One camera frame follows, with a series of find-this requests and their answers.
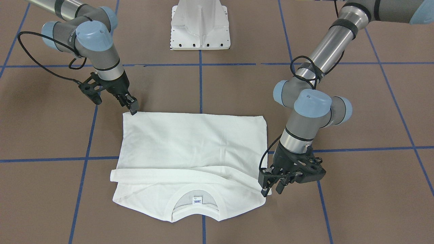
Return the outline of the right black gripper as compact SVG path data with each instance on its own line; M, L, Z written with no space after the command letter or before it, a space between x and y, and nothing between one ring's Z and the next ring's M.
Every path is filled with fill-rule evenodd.
M108 78L101 77L99 77L99 79L100 85L102 85L110 94L115 96L121 107L126 106L132 116L137 113L139 104L137 99L131 96L128 90L130 82L125 71L116 79L109 80Z

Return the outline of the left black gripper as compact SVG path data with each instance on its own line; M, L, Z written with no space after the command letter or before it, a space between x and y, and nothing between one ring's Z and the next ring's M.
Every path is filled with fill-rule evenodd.
M274 175L285 175L279 180L276 192L281 194L284 188L288 184L295 182L296 165L298 160L306 159L308 156L313 156L312 146L306 148L306 152L302 154L296 154L287 150L282 143L278 143L276 151L273 155L272 172L268 172L266 169L259 170L258 182L262 188L261 194L263 197L267 197L271 188L275 184Z

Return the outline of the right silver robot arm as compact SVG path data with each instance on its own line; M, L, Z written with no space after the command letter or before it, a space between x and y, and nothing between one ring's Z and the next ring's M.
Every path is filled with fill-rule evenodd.
M50 21L42 27L44 43L76 58L89 60L95 69L84 82L75 82L94 104L102 99L99 93L107 90L131 115L139 108L129 91L129 79L113 43L112 33L118 25L114 11L109 7L93 7L79 0L31 0L34 4L62 19Z

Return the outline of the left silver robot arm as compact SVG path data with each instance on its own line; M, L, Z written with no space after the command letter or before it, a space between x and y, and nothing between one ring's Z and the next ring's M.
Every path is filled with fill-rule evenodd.
M321 128L339 125L352 116L352 104L341 96L329 96L318 85L341 61L345 49L358 33L373 21L406 24L433 22L432 0L347 0L337 12L319 45L295 68L292 78L282 80L273 90L274 100L292 109L269 167L259 165L258 182L264 197L272 187L278 194L288 184L321 180L326 170L313 151L313 141Z

